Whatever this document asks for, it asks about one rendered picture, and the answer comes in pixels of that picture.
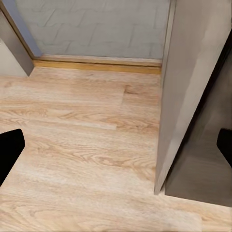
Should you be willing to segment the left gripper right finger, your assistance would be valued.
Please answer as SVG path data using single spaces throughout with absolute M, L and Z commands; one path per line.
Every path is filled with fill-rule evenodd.
M 217 147 L 232 167 L 232 130 L 220 129 L 217 138 Z

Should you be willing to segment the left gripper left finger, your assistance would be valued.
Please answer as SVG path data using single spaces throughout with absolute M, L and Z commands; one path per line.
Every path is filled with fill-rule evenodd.
M 0 187 L 25 147 L 21 129 L 0 134 Z

